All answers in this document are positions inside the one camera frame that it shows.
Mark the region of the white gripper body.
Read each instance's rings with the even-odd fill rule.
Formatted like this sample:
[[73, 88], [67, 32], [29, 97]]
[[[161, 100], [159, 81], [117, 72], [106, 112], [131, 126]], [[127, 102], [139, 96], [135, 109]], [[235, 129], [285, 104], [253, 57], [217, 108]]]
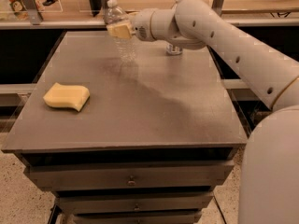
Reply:
[[155, 40], [151, 33], [151, 18], [153, 13], [153, 8], [147, 8], [137, 12], [133, 16], [132, 25], [135, 36], [141, 41], [152, 42]]

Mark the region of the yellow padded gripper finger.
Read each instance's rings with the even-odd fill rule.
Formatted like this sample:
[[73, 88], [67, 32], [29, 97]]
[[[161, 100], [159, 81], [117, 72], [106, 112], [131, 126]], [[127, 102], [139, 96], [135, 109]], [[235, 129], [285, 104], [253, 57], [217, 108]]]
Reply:
[[108, 34], [120, 39], [131, 39], [133, 37], [133, 26], [129, 20], [114, 21], [107, 24]]

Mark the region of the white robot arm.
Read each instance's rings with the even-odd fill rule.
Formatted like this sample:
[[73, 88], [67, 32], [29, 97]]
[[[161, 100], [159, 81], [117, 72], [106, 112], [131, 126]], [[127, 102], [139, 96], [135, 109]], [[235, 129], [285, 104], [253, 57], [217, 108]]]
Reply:
[[272, 112], [245, 147], [238, 224], [299, 224], [299, 62], [224, 21], [202, 0], [121, 16], [107, 30], [217, 52]]

